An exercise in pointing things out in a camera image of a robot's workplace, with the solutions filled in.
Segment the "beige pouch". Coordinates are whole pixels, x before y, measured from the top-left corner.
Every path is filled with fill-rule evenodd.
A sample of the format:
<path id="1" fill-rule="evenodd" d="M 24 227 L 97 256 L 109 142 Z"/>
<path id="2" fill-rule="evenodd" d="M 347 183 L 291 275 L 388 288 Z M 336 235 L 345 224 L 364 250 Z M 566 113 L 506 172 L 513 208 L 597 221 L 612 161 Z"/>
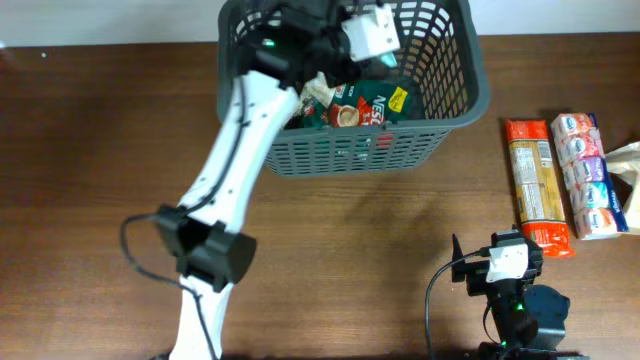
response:
<path id="1" fill-rule="evenodd" d="M 297 114 L 303 114 L 309 106 L 321 105 L 328 109 L 335 96 L 337 88 L 328 85 L 323 72 L 318 72 L 316 77 L 305 83 L 299 96 Z"/>
<path id="2" fill-rule="evenodd" d="M 608 172 L 631 187 L 623 202 L 623 215 L 631 235 L 639 235 L 639 142 L 633 142 L 605 155 Z"/>

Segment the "green Nescafe coffee bag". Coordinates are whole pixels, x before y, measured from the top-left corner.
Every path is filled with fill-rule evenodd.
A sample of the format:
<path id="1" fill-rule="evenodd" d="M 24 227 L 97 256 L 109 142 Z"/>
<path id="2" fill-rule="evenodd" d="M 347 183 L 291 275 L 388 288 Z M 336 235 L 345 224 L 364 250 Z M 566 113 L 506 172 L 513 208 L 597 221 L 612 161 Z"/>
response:
<path id="1" fill-rule="evenodd" d="M 351 128 L 396 124 L 407 119 L 415 109 L 409 91 L 395 84 L 364 80 L 336 88 L 328 109 L 321 105 L 309 106 L 300 115 L 296 109 L 285 128 Z"/>

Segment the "orange spaghetti pack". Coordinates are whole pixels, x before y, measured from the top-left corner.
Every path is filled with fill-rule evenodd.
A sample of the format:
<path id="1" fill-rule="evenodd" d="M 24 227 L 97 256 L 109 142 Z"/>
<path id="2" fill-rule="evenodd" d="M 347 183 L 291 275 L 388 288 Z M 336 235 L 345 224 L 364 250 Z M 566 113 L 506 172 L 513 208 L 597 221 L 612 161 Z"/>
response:
<path id="1" fill-rule="evenodd" d="M 505 131 L 523 234 L 548 257 L 574 256 L 546 122 L 508 119 Z"/>

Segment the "multicolour tissue multipack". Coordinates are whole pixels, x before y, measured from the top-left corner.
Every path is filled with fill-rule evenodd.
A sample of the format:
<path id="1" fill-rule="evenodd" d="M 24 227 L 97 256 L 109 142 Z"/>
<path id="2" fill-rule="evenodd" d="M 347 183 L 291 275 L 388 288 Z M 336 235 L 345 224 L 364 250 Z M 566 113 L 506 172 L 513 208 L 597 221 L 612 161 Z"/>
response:
<path id="1" fill-rule="evenodd" d="M 580 240 L 614 238 L 629 231 L 605 161 L 592 113 L 561 113 L 551 123 Z"/>

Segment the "teal tissue packet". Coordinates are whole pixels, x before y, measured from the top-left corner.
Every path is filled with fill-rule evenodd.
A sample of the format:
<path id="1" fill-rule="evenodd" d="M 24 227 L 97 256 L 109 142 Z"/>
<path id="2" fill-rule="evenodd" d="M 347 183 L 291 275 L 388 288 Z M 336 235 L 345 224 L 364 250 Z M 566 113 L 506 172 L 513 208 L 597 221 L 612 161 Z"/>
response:
<path id="1" fill-rule="evenodd" d="M 387 68 L 396 68 L 398 66 L 396 57 L 393 52 L 387 52 L 379 55 L 378 60 Z"/>

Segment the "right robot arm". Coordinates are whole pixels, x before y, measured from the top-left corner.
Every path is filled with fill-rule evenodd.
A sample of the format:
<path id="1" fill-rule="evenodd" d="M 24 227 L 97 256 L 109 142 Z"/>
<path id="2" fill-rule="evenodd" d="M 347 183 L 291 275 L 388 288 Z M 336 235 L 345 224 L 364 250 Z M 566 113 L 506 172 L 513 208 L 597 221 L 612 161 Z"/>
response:
<path id="1" fill-rule="evenodd" d="M 583 359 L 578 351 L 561 351 L 571 301 L 552 287 L 536 285 L 543 249 L 513 228 L 491 235 L 491 244 L 465 254 L 452 238 L 452 280 L 466 284 L 467 294 L 483 297 L 485 320 L 498 338 L 479 345 L 481 359 Z"/>

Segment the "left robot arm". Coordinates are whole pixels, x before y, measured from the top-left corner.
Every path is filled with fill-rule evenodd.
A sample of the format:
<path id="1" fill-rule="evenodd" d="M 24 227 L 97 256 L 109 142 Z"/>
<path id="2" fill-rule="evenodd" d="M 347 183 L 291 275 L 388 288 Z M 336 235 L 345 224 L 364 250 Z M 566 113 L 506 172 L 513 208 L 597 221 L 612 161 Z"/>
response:
<path id="1" fill-rule="evenodd" d="M 242 231 L 249 199 L 304 85 L 318 74 L 336 85 L 354 81 L 398 46 L 393 11 L 382 1 L 361 15 L 336 1 L 277 1 L 239 37 L 226 115 L 205 165 L 177 205 L 152 217 L 183 295 L 169 358 L 223 355 L 227 304 L 257 248 Z"/>

